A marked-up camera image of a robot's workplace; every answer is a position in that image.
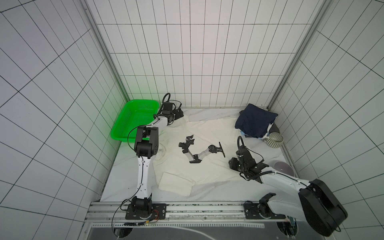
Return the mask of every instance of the folded navy shirt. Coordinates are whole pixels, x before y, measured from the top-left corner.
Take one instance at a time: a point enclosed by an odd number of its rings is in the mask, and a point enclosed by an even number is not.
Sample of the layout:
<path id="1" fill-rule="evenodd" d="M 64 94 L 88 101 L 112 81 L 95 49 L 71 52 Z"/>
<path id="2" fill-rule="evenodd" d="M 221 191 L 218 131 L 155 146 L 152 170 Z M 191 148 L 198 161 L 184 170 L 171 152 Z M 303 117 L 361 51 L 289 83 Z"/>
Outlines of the folded navy shirt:
<path id="1" fill-rule="evenodd" d="M 253 104 L 248 104 L 240 113 L 235 128 L 251 137 L 263 137 L 267 133 L 269 124 L 273 123 L 277 116 L 277 113 L 268 112 Z"/>

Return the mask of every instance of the green basket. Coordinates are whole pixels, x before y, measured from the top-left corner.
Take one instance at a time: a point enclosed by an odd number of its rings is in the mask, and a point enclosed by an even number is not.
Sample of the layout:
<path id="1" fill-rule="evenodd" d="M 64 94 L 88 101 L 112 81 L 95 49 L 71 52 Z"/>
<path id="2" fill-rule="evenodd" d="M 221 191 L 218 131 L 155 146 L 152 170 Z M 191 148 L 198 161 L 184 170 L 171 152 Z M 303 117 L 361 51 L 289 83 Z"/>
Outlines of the green basket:
<path id="1" fill-rule="evenodd" d="M 129 132 L 153 121 L 153 114 L 157 114 L 159 103 L 154 100 L 136 99 L 125 104 L 118 119 L 113 125 L 111 137 L 115 140 L 127 142 Z M 137 129 L 129 135 L 129 142 L 135 142 Z"/>

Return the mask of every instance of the white arm segment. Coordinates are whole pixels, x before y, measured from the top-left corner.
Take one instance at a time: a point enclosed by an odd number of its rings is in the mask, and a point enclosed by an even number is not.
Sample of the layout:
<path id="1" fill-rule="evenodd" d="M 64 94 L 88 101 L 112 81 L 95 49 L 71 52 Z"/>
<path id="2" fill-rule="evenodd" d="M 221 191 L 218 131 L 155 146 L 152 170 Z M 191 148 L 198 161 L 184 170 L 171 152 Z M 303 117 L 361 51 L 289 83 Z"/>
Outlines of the white arm segment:
<path id="1" fill-rule="evenodd" d="M 262 170 L 262 172 L 265 171 L 279 172 L 272 167 L 266 167 Z M 260 177 L 262 183 L 268 184 L 280 190 L 276 191 L 276 196 L 273 196 L 268 201 L 269 208 L 273 213 L 283 214 L 306 221 L 298 193 L 300 189 L 306 188 L 306 186 L 310 185 L 309 181 L 284 174 L 297 180 L 295 181 L 281 174 L 272 173 Z"/>
<path id="2" fill-rule="evenodd" d="M 163 127 L 166 127 L 168 125 L 168 119 L 166 117 L 160 116 L 157 117 L 155 120 L 153 120 L 149 127 L 157 127 L 160 130 Z M 139 199 L 149 198 L 152 194 L 151 187 L 148 186 L 148 172 L 149 167 L 152 164 L 152 159 L 154 159 L 155 156 L 152 156 L 150 159 L 147 157 L 138 157 L 137 161 L 139 162 L 139 173 L 137 175 L 137 192 L 136 196 Z"/>

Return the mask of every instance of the white marble tabletop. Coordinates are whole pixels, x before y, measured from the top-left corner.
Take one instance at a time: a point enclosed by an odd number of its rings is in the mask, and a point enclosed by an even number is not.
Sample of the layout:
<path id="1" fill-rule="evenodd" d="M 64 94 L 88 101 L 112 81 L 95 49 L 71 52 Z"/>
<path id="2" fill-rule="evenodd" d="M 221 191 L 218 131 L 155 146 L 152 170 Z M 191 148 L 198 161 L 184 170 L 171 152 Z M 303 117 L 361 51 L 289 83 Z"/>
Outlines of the white marble tabletop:
<path id="1" fill-rule="evenodd" d="M 239 108 L 204 108 L 183 109 L 184 115 L 189 121 L 206 121 L 218 118 L 237 118 Z M 286 162 L 281 149 L 270 148 L 262 140 L 244 138 L 245 145 L 261 154 L 266 164 L 272 165 L 276 161 Z M 255 159 L 259 156 L 251 153 Z M 115 162 L 109 174 L 106 186 L 101 196 L 101 202 L 121 202 L 131 197 L 136 191 L 138 163 L 135 152 L 130 149 L 128 143 L 122 142 Z M 172 192 L 162 191 L 157 188 L 153 167 L 149 170 L 149 184 L 152 186 L 152 200 L 161 201 L 245 201 L 259 200 L 271 186 L 260 184 L 256 181 L 226 181 L 213 184 L 195 185 L 191 195 L 180 196 Z"/>

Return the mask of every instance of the tiled wall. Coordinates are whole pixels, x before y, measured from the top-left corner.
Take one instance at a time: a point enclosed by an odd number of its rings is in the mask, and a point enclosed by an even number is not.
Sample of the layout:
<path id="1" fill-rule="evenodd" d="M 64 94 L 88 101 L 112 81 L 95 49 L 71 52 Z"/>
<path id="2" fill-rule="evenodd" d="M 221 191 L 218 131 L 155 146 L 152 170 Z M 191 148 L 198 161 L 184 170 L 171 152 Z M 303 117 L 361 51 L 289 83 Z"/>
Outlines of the tiled wall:
<path id="1" fill-rule="evenodd" d="M 322 0 L 87 0 L 132 99 L 268 105 Z"/>
<path id="2" fill-rule="evenodd" d="M 301 177 L 348 211 L 337 240 L 384 235 L 384 6 L 336 0 L 272 111 Z"/>
<path id="3" fill-rule="evenodd" d="M 125 100 L 77 0 L 0 11 L 0 238 L 77 239 Z"/>

